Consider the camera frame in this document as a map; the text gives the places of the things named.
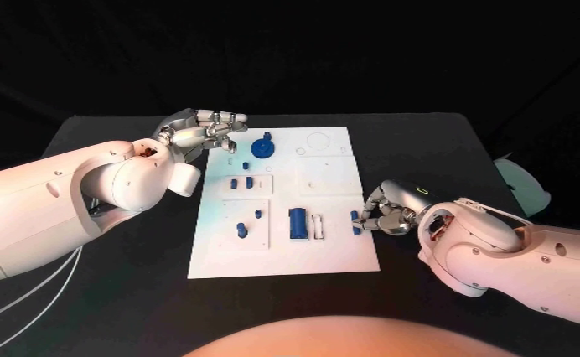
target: white board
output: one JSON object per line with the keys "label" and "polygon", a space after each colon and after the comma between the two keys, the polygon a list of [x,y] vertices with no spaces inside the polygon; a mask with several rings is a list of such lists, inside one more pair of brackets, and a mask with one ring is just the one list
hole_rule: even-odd
{"label": "white board", "polygon": [[[249,147],[265,131],[275,151],[258,159]],[[253,128],[230,138],[237,143],[233,155],[220,149],[208,152],[187,278],[377,271],[372,235],[354,235],[350,224],[350,211],[360,214],[363,199],[346,128]],[[307,241],[289,239],[292,208],[307,211]],[[320,215],[321,240],[314,239],[312,215]],[[237,223],[247,229],[243,239]]]}

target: blue object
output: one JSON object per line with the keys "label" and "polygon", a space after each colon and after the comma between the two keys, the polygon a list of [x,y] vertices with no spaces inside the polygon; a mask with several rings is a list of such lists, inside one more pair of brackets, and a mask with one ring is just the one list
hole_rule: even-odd
{"label": "blue object", "polygon": [[305,227],[305,209],[294,208],[286,211],[289,216],[289,238],[292,240],[308,239],[308,229]]}
{"label": "blue object", "polygon": [[237,223],[237,226],[234,226],[237,229],[237,237],[245,238],[247,236],[247,229],[245,228],[243,223]]}
{"label": "blue object", "polygon": [[[353,210],[353,211],[350,212],[350,220],[354,220],[354,219],[357,219],[357,218],[359,218],[359,212],[357,212],[356,210]],[[361,232],[360,229],[359,229],[357,227],[353,227],[353,233],[354,233],[354,235],[357,235],[360,232]]]}
{"label": "blue object", "polygon": [[263,134],[263,138],[250,144],[250,154],[256,158],[268,158],[273,154],[273,143],[268,132]]}

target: table surface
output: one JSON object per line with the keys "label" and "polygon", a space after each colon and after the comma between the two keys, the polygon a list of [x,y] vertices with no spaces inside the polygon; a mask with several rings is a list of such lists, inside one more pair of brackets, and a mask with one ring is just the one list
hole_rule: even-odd
{"label": "table surface", "polygon": [[[44,157],[107,140],[148,137],[159,119],[71,117]],[[383,179],[405,179],[520,214],[458,114],[252,116],[249,125],[347,127],[364,196]],[[201,171],[204,162],[206,154],[194,162]],[[468,298],[447,288],[416,258],[415,235],[373,233],[379,272],[187,280],[201,184],[190,198],[167,192],[151,210],[84,246],[57,302],[0,353],[181,355],[242,329],[315,315],[426,323],[523,355],[576,352],[580,325],[533,312],[494,290]],[[1,305],[58,261],[0,282]],[[41,310],[64,276],[2,314],[2,339]]]}

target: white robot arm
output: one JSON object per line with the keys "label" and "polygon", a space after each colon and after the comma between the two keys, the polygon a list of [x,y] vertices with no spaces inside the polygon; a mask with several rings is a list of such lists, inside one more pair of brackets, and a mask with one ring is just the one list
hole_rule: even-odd
{"label": "white robot arm", "polygon": [[103,142],[1,171],[0,279],[82,246],[148,210],[165,189],[190,196],[200,173],[187,163],[204,148],[234,152],[226,134],[245,131],[245,121],[185,109],[146,139]]}
{"label": "white robot arm", "polygon": [[[376,206],[382,216],[369,218]],[[511,229],[486,210],[523,226]],[[416,227],[419,260],[455,292],[478,297],[494,288],[580,323],[580,230],[532,225],[468,199],[438,203],[425,189],[392,180],[370,194],[353,226],[390,235]]]}

